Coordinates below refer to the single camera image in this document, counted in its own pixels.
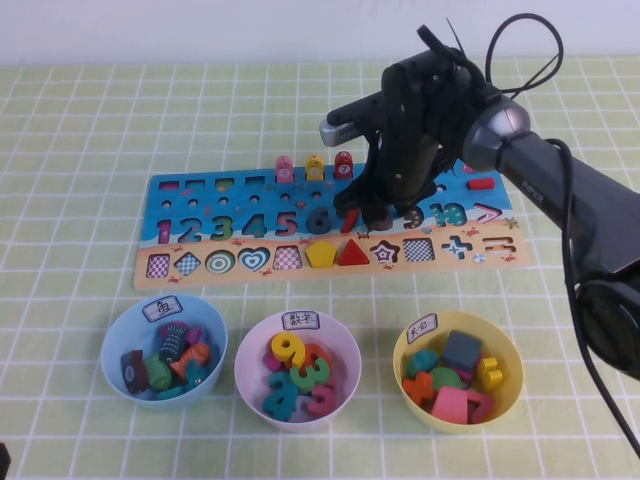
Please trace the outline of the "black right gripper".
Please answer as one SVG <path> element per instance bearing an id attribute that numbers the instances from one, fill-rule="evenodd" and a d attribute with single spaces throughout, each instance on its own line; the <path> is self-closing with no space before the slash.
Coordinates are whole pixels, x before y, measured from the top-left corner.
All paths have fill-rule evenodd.
<path id="1" fill-rule="evenodd" d="M 405 215 L 437 192 L 438 149 L 429 135 L 405 145 L 391 132 L 379 133 L 360 175 L 365 188 L 347 187 L 335 195 L 333 206 L 342 214 L 358 210 L 368 231 L 385 231 L 386 206 L 379 199 L 398 200 L 392 205 Z"/>

